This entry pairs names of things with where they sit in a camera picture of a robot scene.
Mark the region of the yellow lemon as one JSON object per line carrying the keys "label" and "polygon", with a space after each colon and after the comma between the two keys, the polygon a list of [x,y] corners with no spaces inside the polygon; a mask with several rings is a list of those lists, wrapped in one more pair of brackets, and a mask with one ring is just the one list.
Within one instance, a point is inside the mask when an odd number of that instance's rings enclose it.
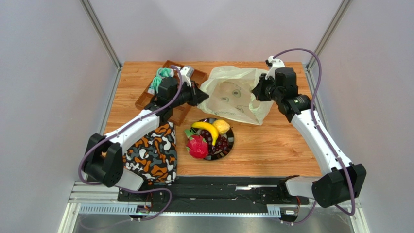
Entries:
{"label": "yellow lemon", "polygon": [[212,125],[217,129],[219,134],[225,134],[231,129],[231,126],[223,119],[215,120]]}

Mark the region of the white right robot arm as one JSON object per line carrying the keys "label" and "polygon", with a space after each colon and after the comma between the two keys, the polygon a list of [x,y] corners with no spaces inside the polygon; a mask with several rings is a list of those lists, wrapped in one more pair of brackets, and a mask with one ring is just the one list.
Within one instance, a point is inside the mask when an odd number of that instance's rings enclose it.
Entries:
{"label": "white right robot arm", "polygon": [[314,199],[323,208],[355,203],[366,177],[362,164],[353,163],[333,142],[307,95],[299,94],[293,68],[277,68],[273,75],[261,74],[252,90],[258,101],[274,101],[278,110],[299,131],[321,170],[320,178],[298,175],[280,184],[286,196]]}

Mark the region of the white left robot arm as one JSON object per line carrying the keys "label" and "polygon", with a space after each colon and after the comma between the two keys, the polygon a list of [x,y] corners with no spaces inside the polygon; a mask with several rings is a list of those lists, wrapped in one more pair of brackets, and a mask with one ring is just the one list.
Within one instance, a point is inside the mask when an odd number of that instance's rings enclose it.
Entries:
{"label": "white left robot arm", "polygon": [[124,168],[123,155],[136,141],[168,122],[174,108],[184,104],[197,106],[208,97],[194,81],[164,79],[150,103],[135,118],[106,135],[95,133],[89,138],[78,167],[79,177],[85,173],[97,184],[140,193],[144,179]]}

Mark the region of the dark red grape bunch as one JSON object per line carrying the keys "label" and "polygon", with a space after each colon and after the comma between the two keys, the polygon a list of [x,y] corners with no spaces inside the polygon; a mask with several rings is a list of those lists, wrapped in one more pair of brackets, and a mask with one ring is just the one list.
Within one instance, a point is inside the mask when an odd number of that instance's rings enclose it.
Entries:
{"label": "dark red grape bunch", "polygon": [[227,138],[226,135],[219,135],[219,137],[216,141],[216,145],[213,146],[212,143],[211,143],[212,137],[211,137],[211,134],[209,133],[209,131],[199,130],[199,134],[200,134],[200,136],[202,136],[207,141],[208,152],[211,155],[231,149],[232,144],[230,143],[230,141],[229,141],[229,139]]}

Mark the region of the translucent plastic bag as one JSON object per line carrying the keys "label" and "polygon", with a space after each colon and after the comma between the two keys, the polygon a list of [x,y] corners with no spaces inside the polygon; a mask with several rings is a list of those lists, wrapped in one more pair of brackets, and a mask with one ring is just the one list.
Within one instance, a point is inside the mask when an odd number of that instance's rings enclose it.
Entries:
{"label": "translucent plastic bag", "polygon": [[232,121],[262,125],[273,102],[256,100],[252,90],[263,73],[266,70],[258,68],[215,67],[200,86],[209,98],[197,108]]}

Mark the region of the yellow banana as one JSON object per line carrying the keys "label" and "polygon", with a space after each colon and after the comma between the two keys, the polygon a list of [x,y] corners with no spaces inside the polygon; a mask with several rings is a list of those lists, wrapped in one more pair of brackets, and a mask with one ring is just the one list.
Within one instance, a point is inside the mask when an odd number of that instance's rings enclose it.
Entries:
{"label": "yellow banana", "polygon": [[212,137],[212,145],[215,146],[216,145],[216,141],[219,137],[219,132],[218,130],[210,123],[208,122],[195,122],[191,125],[193,128],[198,128],[198,129],[202,129],[202,130],[207,130],[209,131],[209,133],[211,134]]}

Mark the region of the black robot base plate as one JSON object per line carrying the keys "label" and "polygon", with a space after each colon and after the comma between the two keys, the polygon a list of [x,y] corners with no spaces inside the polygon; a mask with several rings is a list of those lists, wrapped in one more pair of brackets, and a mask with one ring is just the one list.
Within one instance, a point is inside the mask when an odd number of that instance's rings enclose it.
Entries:
{"label": "black robot base plate", "polygon": [[296,210],[310,201],[282,194],[281,177],[180,176],[171,185],[144,184],[150,194],[119,191],[119,202],[148,203],[150,210],[180,214],[264,214],[268,206]]}

